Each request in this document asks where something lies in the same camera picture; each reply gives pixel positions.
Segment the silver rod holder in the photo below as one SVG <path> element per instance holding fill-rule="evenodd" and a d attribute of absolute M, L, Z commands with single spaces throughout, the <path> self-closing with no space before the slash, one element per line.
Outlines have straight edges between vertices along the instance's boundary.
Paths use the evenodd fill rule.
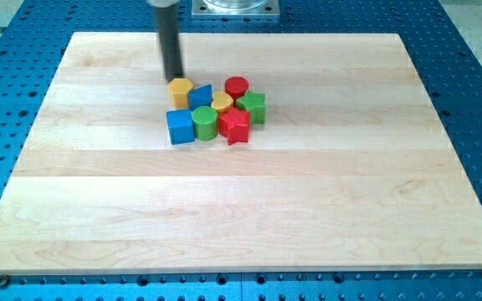
<path fill-rule="evenodd" d="M 147 2 L 153 7 L 170 7 L 178 5 L 180 0 L 147 0 Z"/>

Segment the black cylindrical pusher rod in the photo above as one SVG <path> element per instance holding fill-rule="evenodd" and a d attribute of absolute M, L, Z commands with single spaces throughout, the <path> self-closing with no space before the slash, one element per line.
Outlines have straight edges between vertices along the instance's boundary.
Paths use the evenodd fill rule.
<path fill-rule="evenodd" d="M 177 8 L 178 5 L 153 7 L 156 31 L 160 39 L 162 51 L 164 73 L 168 82 L 183 76 Z"/>

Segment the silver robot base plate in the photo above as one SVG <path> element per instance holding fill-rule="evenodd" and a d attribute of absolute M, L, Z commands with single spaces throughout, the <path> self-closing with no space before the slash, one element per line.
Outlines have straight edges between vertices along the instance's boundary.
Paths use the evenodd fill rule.
<path fill-rule="evenodd" d="M 192 0 L 194 17 L 278 17 L 279 0 Z"/>

